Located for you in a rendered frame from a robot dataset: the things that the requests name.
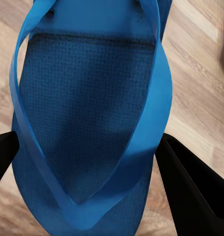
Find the sandal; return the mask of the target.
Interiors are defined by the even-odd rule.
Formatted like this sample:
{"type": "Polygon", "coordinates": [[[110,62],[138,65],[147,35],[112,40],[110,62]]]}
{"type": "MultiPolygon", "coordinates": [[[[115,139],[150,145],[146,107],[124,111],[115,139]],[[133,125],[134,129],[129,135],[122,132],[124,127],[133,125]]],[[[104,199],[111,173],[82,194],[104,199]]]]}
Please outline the sandal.
{"type": "Polygon", "coordinates": [[[172,1],[33,0],[9,70],[11,163],[51,236],[135,236],[171,111],[172,1]]]}

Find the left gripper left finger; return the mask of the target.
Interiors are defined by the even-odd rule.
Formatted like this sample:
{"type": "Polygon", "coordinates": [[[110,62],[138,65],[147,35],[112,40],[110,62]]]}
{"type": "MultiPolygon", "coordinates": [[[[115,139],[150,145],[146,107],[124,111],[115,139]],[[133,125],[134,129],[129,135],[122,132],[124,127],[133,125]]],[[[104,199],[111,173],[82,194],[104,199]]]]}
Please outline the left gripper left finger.
{"type": "Polygon", "coordinates": [[[0,134],[0,181],[20,149],[16,131],[0,134]]]}

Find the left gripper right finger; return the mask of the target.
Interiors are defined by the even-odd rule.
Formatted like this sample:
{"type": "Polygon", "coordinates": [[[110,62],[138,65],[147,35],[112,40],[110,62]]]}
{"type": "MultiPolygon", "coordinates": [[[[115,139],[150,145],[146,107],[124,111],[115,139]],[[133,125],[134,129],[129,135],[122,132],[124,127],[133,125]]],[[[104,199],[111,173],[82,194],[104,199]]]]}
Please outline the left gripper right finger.
{"type": "Polygon", "coordinates": [[[166,133],[155,156],[178,236],[224,236],[224,178],[166,133]]]}

